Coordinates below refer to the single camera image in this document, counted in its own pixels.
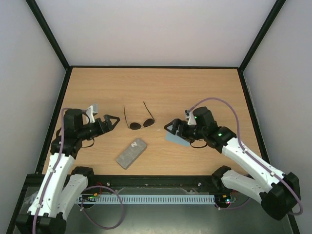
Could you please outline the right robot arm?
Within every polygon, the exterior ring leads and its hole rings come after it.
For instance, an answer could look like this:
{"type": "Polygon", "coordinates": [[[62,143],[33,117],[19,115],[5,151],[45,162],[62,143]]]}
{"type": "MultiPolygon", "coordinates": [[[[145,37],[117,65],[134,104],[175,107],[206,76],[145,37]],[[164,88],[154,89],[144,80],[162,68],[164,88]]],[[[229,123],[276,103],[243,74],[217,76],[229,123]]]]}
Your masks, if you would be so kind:
{"type": "Polygon", "coordinates": [[[299,203],[298,177],[270,165],[243,145],[236,133],[225,126],[218,126],[207,107],[186,111],[186,120],[176,118],[164,129],[190,144],[197,140],[205,141],[207,146],[235,161],[248,173],[241,175],[228,166],[220,167],[212,174],[216,190],[227,188],[248,196],[275,220],[281,220],[299,203]]]}

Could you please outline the blue cleaning cloth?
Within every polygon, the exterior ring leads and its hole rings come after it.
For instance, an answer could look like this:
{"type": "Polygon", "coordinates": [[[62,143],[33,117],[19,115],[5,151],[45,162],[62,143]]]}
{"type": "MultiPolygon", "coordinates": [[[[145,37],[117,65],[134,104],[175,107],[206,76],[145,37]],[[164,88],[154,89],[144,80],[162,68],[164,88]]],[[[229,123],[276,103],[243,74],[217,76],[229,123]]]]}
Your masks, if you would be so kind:
{"type": "Polygon", "coordinates": [[[185,147],[190,147],[189,142],[169,132],[166,133],[165,140],[185,147]]]}

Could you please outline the grey felt glasses case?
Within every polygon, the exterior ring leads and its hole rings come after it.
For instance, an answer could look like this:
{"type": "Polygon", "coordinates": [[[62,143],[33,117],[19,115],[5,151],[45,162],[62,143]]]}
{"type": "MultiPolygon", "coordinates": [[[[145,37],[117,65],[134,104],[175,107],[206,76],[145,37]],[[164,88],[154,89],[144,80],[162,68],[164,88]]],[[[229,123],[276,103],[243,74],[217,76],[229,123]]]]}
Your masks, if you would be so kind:
{"type": "Polygon", "coordinates": [[[117,157],[116,162],[127,170],[146,149],[147,144],[137,138],[117,157]]]}

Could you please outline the black round sunglasses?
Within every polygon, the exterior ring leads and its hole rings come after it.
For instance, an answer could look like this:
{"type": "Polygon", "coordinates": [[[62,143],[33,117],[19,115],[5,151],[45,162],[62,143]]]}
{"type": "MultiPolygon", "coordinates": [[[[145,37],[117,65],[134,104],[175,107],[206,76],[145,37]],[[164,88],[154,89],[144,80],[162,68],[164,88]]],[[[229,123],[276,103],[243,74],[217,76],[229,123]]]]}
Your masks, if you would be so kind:
{"type": "Polygon", "coordinates": [[[131,122],[129,122],[128,118],[127,118],[126,106],[125,105],[123,106],[124,119],[125,119],[125,123],[126,123],[128,129],[140,130],[140,129],[147,128],[147,127],[150,127],[150,126],[155,124],[156,120],[155,120],[154,116],[152,115],[151,111],[149,110],[149,108],[147,107],[146,102],[143,101],[143,105],[144,105],[144,108],[148,112],[148,115],[149,115],[149,117],[146,118],[143,122],[142,121],[131,121],[131,122]]]}

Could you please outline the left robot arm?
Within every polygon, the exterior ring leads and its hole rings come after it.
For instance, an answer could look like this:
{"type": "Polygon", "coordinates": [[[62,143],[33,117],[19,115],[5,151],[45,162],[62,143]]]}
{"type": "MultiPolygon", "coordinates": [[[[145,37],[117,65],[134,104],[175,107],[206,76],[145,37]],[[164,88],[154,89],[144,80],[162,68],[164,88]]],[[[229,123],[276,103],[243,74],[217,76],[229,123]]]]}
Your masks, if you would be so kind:
{"type": "Polygon", "coordinates": [[[27,213],[19,214],[16,219],[20,233],[65,233],[72,207],[94,176],[92,168],[76,167],[67,179],[82,143],[112,131],[120,121],[119,117],[111,115],[94,118],[95,114],[93,106],[87,110],[61,110],[61,128],[51,142],[48,169],[40,189],[27,213]]]}

